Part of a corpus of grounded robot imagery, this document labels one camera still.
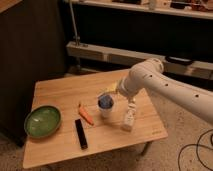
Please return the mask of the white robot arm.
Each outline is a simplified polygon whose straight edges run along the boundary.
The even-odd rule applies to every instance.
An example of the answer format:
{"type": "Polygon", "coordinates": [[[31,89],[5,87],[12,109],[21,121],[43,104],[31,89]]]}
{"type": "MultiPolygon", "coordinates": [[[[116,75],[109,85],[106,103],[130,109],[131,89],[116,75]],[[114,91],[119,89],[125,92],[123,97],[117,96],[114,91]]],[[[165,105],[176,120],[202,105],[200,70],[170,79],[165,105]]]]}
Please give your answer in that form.
{"type": "Polygon", "coordinates": [[[213,92],[164,76],[163,70],[163,63],[157,58],[135,64],[119,81],[117,91],[131,99],[148,88],[213,125],[213,92]]]}

